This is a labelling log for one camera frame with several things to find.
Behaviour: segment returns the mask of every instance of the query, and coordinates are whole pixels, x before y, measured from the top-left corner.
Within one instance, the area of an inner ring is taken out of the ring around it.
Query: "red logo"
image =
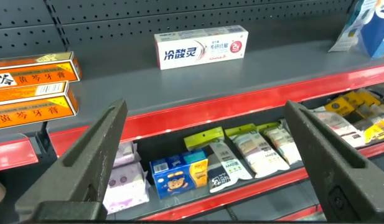
[[[234,41],[231,45],[230,45],[230,52],[232,53],[237,53],[241,50],[241,42],[240,41]]]

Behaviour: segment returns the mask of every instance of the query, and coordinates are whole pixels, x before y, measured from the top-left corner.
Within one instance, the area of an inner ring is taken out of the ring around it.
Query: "white toothpaste box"
[[[161,70],[243,58],[247,37],[239,25],[154,34]]]

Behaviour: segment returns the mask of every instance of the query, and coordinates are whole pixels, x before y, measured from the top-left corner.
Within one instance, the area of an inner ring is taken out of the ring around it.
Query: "blue and white box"
[[[372,58],[384,57],[384,0],[377,0],[360,31],[359,46]]]
[[[161,70],[243,58],[247,37],[242,26],[154,34]]]

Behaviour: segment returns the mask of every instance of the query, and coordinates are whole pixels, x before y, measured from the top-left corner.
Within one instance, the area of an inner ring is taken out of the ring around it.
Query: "snack box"
[[[247,37],[242,26],[154,34],[161,70],[243,58]]]
[[[0,89],[75,82],[81,71],[73,52],[0,59]]]
[[[207,185],[208,159],[198,149],[150,162],[160,199]]]
[[[0,90],[0,129],[75,116],[78,103],[68,81]]]

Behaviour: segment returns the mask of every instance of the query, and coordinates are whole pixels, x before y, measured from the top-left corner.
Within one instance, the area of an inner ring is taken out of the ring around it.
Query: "gray metal shelf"
[[[333,73],[383,65],[359,52],[327,53],[347,16],[266,21],[245,26],[245,58],[159,70],[152,35],[71,48],[83,78],[72,83],[80,102],[76,117],[50,121],[49,132],[83,126],[114,100],[127,101],[129,116],[283,85]]]

